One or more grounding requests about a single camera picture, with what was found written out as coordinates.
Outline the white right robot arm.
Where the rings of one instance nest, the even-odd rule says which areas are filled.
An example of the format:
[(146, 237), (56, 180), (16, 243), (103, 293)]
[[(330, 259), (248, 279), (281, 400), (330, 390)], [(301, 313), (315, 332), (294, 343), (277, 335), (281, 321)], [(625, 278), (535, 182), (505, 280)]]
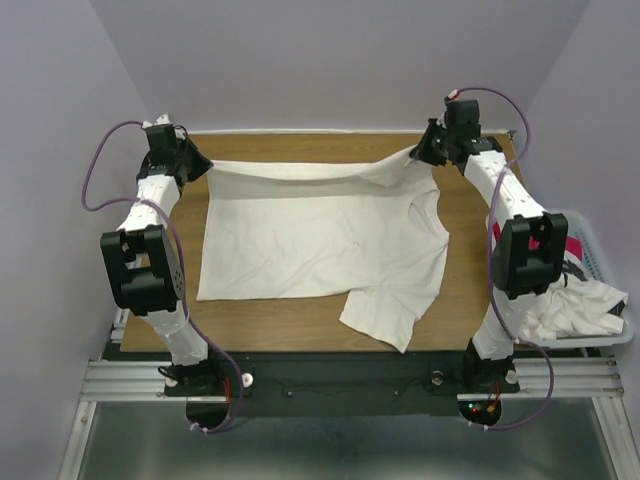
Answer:
[(450, 94), (429, 126), (434, 134), (427, 144), (437, 160), (456, 166), (489, 207), (489, 307), (460, 366), (463, 384), (482, 390), (507, 375), (528, 310), (559, 279), (568, 221), (535, 201), (499, 143), (482, 135), (477, 101)]

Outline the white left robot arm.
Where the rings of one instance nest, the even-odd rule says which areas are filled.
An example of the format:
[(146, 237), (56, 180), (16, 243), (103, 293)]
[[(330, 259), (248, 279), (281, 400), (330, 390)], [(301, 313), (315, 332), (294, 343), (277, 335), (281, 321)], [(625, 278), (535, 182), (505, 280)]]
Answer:
[(100, 249), (116, 304), (168, 347), (167, 379), (192, 393), (224, 385), (238, 396), (252, 382), (187, 304), (184, 252), (169, 216), (200, 178), (209, 207), (199, 300), (345, 294), (344, 325), (407, 349), (440, 292), (449, 243), (429, 166), (408, 149), (360, 163), (209, 160), (179, 126), (142, 128), (149, 150), (136, 195)]

